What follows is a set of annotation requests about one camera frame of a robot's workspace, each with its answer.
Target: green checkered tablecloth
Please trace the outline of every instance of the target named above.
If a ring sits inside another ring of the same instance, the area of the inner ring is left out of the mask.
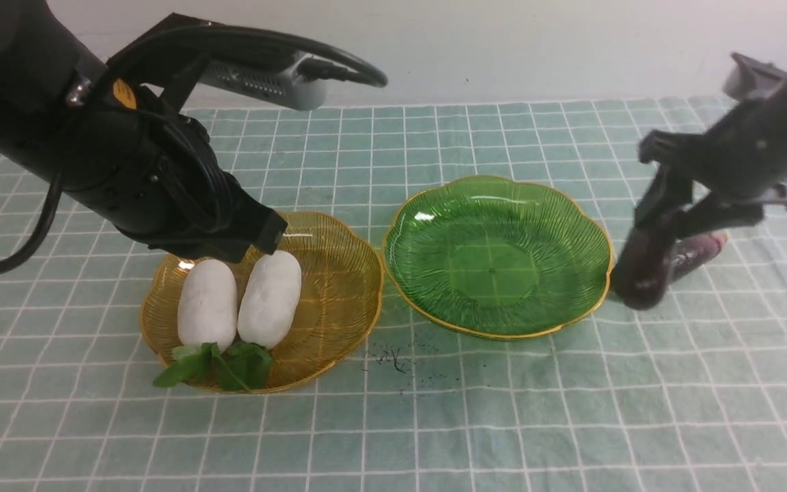
[[[378,245],[407,196],[471,174],[550,184],[620,248],[652,128],[702,131],[718,97],[483,106],[201,109],[262,202]],[[46,184],[0,157],[0,258]],[[269,396],[161,390],[138,333],[161,255],[64,199],[0,277],[0,492],[787,491],[787,216],[737,230],[649,312],[606,302],[554,336],[435,327],[393,289],[363,348]],[[397,354],[397,364],[391,354]]]

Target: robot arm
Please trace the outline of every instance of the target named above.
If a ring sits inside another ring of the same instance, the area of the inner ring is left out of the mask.
[[[634,212],[612,289],[624,304],[658,304],[677,240],[759,224],[766,205],[787,211],[787,74],[735,53],[725,93],[737,106],[703,134],[652,131],[639,160],[658,171]],[[709,193],[693,203],[693,184]]]
[[[274,252],[287,223],[221,171],[206,129],[180,110],[197,84],[315,109],[331,79],[387,84],[327,44],[178,14],[106,63],[46,0],[0,0],[0,153],[51,184],[38,226],[0,274],[38,249],[62,193],[182,258]]]

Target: green plate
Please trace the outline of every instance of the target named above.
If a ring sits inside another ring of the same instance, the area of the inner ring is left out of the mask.
[[[593,312],[614,254],[608,234],[563,193],[493,176],[413,196],[382,249],[412,308],[494,339],[543,336]]]

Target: green leaf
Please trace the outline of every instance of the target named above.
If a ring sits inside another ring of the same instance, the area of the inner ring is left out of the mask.
[[[178,383],[184,383],[184,381],[196,377],[207,364],[207,359],[201,354],[187,355],[180,361],[172,362],[168,368],[154,378],[153,384],[157,388],[171,388]]]
[[[262,388],[269,380],[272,368],[272,355],[256,343],[239,346],[236,354],[229,361],[232,373],[251,388]]]
[[[238,390],[247,390],[247,386],[241,381],[240,378],[236,376],[236,374],[232,374],[232,370],[227,364],[227,361],[224,360],[223,355],[221,354],[221,349],[218,347],[217,344],[212,346],[212,357],[215,361],[215,370],[217,371],[218,375],[218,384],[221,386],[222,390],[225,392],[237,392]]]
[[[172,349],[172,358],[174,358],[176,361],[180,361],[189,355],[197,355],[201,353],[202,348],[200,346],[176,346]]]

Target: gold plate rim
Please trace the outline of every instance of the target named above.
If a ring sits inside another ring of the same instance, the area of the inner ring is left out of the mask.
[[[566,321],[565,323],[560,323],[559,325],[546,328],[538,332],[520,333],[520,334],[492,334],[492,333],[481,332],[467,327],[460,327],[453,323],[450,323],[449,321],[441,320],[441,318],[437,318],[433,314],[429,314],[429,312],[426,312],[424,309],[421,309],[418,305],[415,304],[415,302],[412,299],[409,298],[409,296],[406,295],[406,293],[402,289],[402,286],[400,285],[400,282],[397,280],[396,276],[394,276],[394,272],[391,271],[390,265],[388,264],[387,261],[388,238],[390,237],[390,234],[393,232],[394,228],[396,228],[397,222],[400,220],[400,215],[402,215],[402,211],[406,208],[406,206],[409,205],[409,203],[417,199],[419,196],[424,195],[425,193],[438,192],[446,187],[450,187],[455,183],[468,181],[468,180],[477,180],[478,178],[481,178],[482,180],[504,181],[513,187],[540,187],[552,193],[558,193],[560,196],[566,199],[566,201],[569,202],[570,205],[574,206],[575,210],[579,212],[583,220],[588,221],[588,223],[590,223],[594,228],[599,230],[601,234],[603,234],[603,238],[606,239],[606,244],[609,247],[609,264],[607,265],[606,268],[606,275],[605,275],[606,282],[603,286],[603,293],[600,294],[600,298],[597,299],[596,304],[590,306],[585,312],[582,312],[582,314],[575,316],[574,318],[572,318],[572,320]],[[400,293],[400,296],[406,300],[406,304],[411,306],[412,309],[415,309],[415,311],[418,311],[422,316],[434,322],[435,324],[438,324],[439,326],[445,327],[450,330],[454,330],[456,332],[465,333],[465,334],[469,334],[470,336],[477,336],[489,340],[527,340],[527,339],[538,338],[540,336],[547,336],[547,334],[558,332],[563,327],[568,327],[572,324],[578,323],[579,321],[584,320],[584,318],[587,318],[590,314],[592,314],[592,312],[597,311],[597,309],[600,307],[600,305],[603,304],[603,302],[606,300],[607,296],[609,295],[609,287],[611,284],[610,276],[612,274],[612,268],[615,267],[615,246],[613,245],[612,238],[609,236],[609,233],[606,231],[606,229],[600,226],[600,224],[597,223],[597,221],[595,221],[593,218],[588,216],[588,214],[585,213],[584,209],[582,209],[581,206],[579,206],[578,203],[575,200],[573,200],[568,194],[563,193],[562,191],[556,188],[547,186],[546,184],[509,180],[509,178],[503,178],[502,176],[495,176],[492,174],[473,174],[471,176],[465,176],[462,178],[457,178],[456,180],[451,180],[445,184],[440,184],[440,186],[437,187],[432,187],[426,190],[419,191],[418,193],[415,193],[412,196],[410,196],[408,200],[403,202],[402,205],[400,205],[400,207],[397,209],[396,213],[393,215],[393,222],[391,222],[391,226],[387,229],[387,231],[385,231],[384,237],[381,238],[381,264],[384,268],[385,276],[390,277],[391,283],[393,284],[394,287],[396,287],[396,290],[397,292]]]
[[[341,228],[343,228],[343,230],[348,231],[348,234],[350,234],[350,237],[352,237],[352,240],[354,240],[356,243],[360,244],[360,246],[362,246],[362,248],[365,248],[366,250],[371,252],[372,255],[374,255],[375,261],[378,262],[378,271],[381,272],[381,275],[378,277],[378,292],[377,292],[377,295],[376,295],[376,299],[377,299],[376,305],[377,305],[377,307],[376,307],[376,310],[375,310],[375,314],[372,316],[372,320],[370,320],[370,322],[368,324],[366,324],[366,328],[363,330],[363,333],[361,334],[361,336],[356,337],[353,340],[353,342],[351,342],[348,345],[346,345],[342,349],[340,354],[338,354],[336,358],[334,358],[332,361],[330,361],[330,364],[327,364],[324,367],[319,368],[314,373],[309,374],[309,376],[303,377],[302,379],[294,381],[293,383],[282,384],[280,386],[275,386],[275,387],[272,387],[272,388],[251,389],[250,392],[244,392],[243,390],[238,390],[237,392],[227,392],[227,390],[210,389],[210,388],[207,388],[207,387],[204,387],[204,386],[200,386],[200,385],[189,383],[188,386],[190,386],[193,389],[197,389],[197,390],[199,389],[199,390],[203,390],[203,392],[215,393],[215,394],[257,394],[257,395],[269,394],[269,393],[277,393],[277,392],[284,392],[285,390],[292,390],[294,388],[303,386],[306,383],[314,381],[316,378],[318,378],[319,376],[321,376],[325,372],[331,370],[333,367],[335,367],[337,364],[339,364],[341,361],[343,361],[344,358],[346,358],[348,355],[350,355],[351,352],[354,351],[354,349],[358,348],[358,346],[360,346],[361,343],[365,342],[366,338],[368,338],[369,334],[372,333],[372,330],[378,324],[378,319],[381,317],[382,301],[384,299],[385,271],[386,270],[385,270],[385,262],[382,261],[381,255],[378,254],[378,251],[375,250],[375,248],[372,246],[372,244],[369,244],[369,242],[367,240],[365,240],[362,237],[358,236],[358,234],[356,234],[352,230],[352,228],[348,227],[347,224],[345,224],[343,221],[341,221],[340,219],[338,219],[337,217],[335,217],[334,215],[331,215],[331,214],[325,214],[324,212],[316,212],[316,211],[310,211],[310,210],[301,210],[301,211],[296,211],[296,212],[281,212],[281,211],[278,211],[278,214],[281,215],[281,217],[284,218],[285,221],[287,221],[288,218],[291,218],[291,217],[294,217],[294,216],[297,216],[297,215],[303,215],[303,216],[315,215],[315,216],[319,216],[319,217],[326,217],[326,218],[332,220],[334,223],[336,223],[336,225],[338,227],[341,227]],[[157,360],[160,361],[160,364],[162,364],[164,368],[169,367],[169,364],[168,364],[168,362],[166,362],[166,360],[165,360],[165,358],[163,357],[162,354],[159,354],[159,352],[156,352],[156,350],[153,349],[153,343],[150,342],[150,337],[149,337],[149,334],[148,334],[147,320],[146,320],[147,312],[146,311],[147,311],[147,304],[150,302],[151,298],[153,297],[153,293],[156,292],[156,290],[159,289],[159,284],[161,282],[163,282],[163,278],[162,278],[163,265],[165,264],[165,261],[168,258],[178,259],[178,256],[172,255],[171,253],[167,253],[165,256],[163,256],[163,259],[160,261],[160,264],[157,265],[156,271],[154,272],[154,278],[153,278],[153,280],[151,282],[150,289],[148,290],[148,293],[145,294],[144,299],[141,302],[141,309],[139,311],[139,328],[141,330],[141,339],[144,340],[144,343],[148,346],[148,348],[151,349],[151,351],[154,352],[154,355],[156,355]]]

